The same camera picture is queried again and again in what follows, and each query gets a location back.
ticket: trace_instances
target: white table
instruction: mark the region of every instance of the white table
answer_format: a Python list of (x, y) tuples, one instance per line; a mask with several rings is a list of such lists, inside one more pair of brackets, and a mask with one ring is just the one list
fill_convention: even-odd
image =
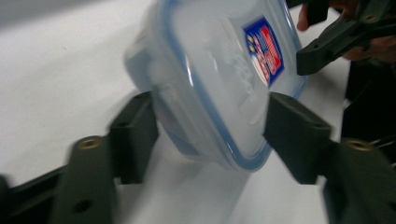
[[(12, 186), (64, 164), (79, 138), (106, 134), (137, 94), (123, 55), (148, 5), (0, 0), (0, 172)], [(303, 45), (328, 24), (301, 34)], [(335, 139), (347, 70), (344, 60), (327, 66), (301, 98), (335, 128)], [(153, 149), (145, 183), (120, 187), (119, 197), (122, 223), (327, 222), (320, 189), (296, 184), (275, 153), (259, 172), (239, 174), (185, 159), (166, 134)]]

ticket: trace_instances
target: plastic container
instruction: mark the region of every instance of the plastic container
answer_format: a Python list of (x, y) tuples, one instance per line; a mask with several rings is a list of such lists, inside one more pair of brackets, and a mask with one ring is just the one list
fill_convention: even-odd
[(156, 116), (194, 160), (253, 172), (271, 148), (262, 137), (268, 92), (298, 97), (300, 42), (283, 0), (162, 0), (126, 55), (152, 92)]

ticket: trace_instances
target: human hand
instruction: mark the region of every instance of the human hand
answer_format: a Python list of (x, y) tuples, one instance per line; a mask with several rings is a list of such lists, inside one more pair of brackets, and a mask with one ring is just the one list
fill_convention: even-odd
[[(355, 16), (359, 0), (331, 0), (329, 7), (342, 9), (341, 18), (351, 19)], [(308, 25), (308, 5), (303, 4), (300, 11), (297, 29), (306, 31)], [(384, 63), (396, 63), (396, 35), (375, 38), (370, 42), (370, 48), (364, 50), (361, 47), (356, 47), (344, 55), (345, 58), (351, 61), (359, 61), (368, 58), (375, 58)]]

